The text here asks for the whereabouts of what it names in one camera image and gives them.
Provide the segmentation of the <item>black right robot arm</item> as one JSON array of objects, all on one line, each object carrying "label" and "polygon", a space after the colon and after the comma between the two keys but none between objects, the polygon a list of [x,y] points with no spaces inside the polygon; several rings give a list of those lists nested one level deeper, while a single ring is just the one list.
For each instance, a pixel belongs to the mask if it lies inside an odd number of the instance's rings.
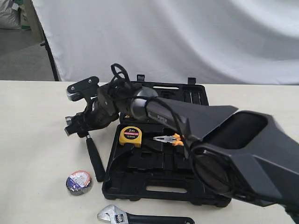
[{"label": "black right robot arm", "polygon": [[159,97],[138,82],[91,79],[67,87],[85,110],[69,119],[68,135],[107,127],[123,113],[176,132],[196,176],[215,193],[261,207],[279,204],[299,216],[299,145],[268,114]]}]

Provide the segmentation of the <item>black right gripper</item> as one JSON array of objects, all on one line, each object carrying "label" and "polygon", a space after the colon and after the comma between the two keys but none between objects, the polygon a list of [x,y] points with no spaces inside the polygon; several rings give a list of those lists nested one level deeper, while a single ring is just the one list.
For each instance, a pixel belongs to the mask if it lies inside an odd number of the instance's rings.
[{"label": "black right gripper", "polygon": [[78,124],[70,124],[65,127],[64,131],[67,136],[77,134],[80,138],[88,135],[89,131],[106,128],[109,124],[119,118],[119,114],[110,116],[100,105],[98,99],[92,99],[87,103],[83,112],[78,112],[70,118],[70,123],[81,121]]}]

